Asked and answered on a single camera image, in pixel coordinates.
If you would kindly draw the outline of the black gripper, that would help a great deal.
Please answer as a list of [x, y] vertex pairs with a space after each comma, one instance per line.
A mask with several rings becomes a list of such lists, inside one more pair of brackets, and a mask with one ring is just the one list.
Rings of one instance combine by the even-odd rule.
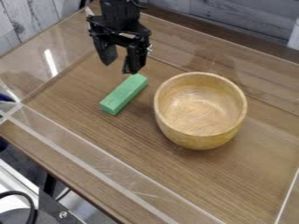
[[140, 22], [140, 10], [147, 5], [139, 0], [99, 0], [100, 15], [88, 15], [88, 32], [98, 56], [106, 66], [118, 59], [116, 46], [126, 47], [124, 74], [136, 74], [146, 66], [151, 30]]

